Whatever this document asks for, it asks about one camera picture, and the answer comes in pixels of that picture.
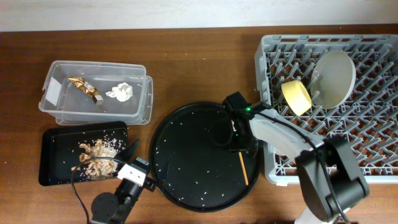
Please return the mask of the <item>white napkin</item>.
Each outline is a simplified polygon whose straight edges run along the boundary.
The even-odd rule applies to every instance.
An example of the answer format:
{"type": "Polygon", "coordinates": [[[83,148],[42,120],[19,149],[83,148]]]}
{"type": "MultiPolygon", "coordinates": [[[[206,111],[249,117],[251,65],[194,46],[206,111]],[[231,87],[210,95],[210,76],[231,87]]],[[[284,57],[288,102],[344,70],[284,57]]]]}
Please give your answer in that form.
{"type": "Polygon", "coordinates": [[[115,98],[120,102],[125,102],[132,96],[132,86],[126,82],[120,83],[117,86],[112,87],[111,91],[107,91],[106,96],[115,98]]]}

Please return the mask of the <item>wooden chopstick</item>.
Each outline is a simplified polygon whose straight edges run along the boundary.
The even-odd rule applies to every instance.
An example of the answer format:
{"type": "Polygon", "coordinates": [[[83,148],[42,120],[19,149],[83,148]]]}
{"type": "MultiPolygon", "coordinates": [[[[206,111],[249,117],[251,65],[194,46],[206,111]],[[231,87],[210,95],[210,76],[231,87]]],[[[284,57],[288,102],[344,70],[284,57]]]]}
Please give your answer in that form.
{"type": "Polygon", "coordinates": [[[248,176],[247,176],[247,173],[246,173],[246,167],[245,167],[245,164],[244,164],[243,154],[242,154],[241,151],[239,151],[238,155],[239,155],[239,161],[240,161],[240,164],[241,164],[241,169],[242,169],[242,172],[243,172],[244,182],[245,182],[245,185],[247,186],[247,185],[249,185],[249,181],[248,181],[248,176]]]}

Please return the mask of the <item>grey round plate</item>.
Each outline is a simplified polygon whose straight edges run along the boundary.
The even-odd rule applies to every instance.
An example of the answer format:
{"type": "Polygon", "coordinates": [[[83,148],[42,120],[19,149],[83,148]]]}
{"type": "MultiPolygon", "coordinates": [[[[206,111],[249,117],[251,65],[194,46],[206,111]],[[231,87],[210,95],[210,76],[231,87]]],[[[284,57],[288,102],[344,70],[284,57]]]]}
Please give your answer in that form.
{"type": "Polygon", "coordinates": [[[353,60],[342,50],[325,54],[315,65],[310,93],[313,103],[332,109],[344,103],[353,91],[356,68],[353,60]]]}

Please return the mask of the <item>food scraps pile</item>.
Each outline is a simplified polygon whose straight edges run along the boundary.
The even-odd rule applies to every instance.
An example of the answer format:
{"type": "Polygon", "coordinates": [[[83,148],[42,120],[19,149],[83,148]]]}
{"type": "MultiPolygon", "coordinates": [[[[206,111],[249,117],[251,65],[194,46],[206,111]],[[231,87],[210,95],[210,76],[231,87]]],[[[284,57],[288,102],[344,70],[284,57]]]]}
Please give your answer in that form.
{"type": "Polygon", "coordinates": [[[119,149],[116,149],[113,143],[97,139],[92,144],[80,143],[79,148],[83,150],[79,155],[79,161],[88,162],[83,163],[80,167],[72,167],[71,171],[81,172],[80,176],[90,180],[113,177],[118,163],[112,158],[119,153],[119,149]]]}

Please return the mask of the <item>gold foil wrapper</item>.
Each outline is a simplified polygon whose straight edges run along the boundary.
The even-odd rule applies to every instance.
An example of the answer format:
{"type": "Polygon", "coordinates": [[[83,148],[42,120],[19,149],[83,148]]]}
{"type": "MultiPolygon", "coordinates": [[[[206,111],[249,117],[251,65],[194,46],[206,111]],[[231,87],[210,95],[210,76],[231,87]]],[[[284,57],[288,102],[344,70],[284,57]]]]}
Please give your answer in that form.
{"type": "Polygon", "coordinates": [[[89,96],[96,105],[103,104],[104,99],[100,92],[82,77],[68,77],[68,81],[75,85],[85,95],[89,96]]]}

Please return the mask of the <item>yellow bowl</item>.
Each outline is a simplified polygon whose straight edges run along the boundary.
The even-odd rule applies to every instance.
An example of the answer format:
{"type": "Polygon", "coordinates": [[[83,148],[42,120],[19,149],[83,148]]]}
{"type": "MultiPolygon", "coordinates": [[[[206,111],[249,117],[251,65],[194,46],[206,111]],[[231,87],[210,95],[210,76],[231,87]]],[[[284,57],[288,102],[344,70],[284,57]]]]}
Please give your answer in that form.
{"type": "Polygon", "coordinates": [[[301,81],[294,80],[281,85],[282,94],[295,115],[301,116],[312,107],[312,99],[301,81]]]}

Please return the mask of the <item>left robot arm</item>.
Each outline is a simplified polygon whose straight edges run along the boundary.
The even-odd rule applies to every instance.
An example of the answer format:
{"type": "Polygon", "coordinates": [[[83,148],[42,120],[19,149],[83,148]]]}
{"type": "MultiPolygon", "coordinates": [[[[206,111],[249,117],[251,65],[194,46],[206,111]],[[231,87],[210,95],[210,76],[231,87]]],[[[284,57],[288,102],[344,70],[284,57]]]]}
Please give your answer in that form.
{"type": "Polygon", "coordinates": [[[124,223],[142,191],[152,187],[148,178],[149,163],[140,157],[132,158],[138,145],[137,140],[115,155],[122,162],[116,174],[121,183],[115,192],[104,192],[95,197],[91,203],[89,223],[124,223]]]}

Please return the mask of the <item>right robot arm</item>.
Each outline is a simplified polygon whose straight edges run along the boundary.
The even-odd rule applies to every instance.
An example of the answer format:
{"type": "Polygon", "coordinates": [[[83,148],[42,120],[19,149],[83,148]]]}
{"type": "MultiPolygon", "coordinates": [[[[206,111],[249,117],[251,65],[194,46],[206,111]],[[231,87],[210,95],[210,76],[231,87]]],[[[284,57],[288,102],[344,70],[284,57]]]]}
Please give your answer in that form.
{"type": "Polygon", "coordinates": [[[349,222],[346,211],[369,195],[369,185],[346,138],[310,133],[266,103],[249,104],[240,92],[222,105],[240,149],[264,142],[294,161],[306,203],[296,223],[349,222]]]}

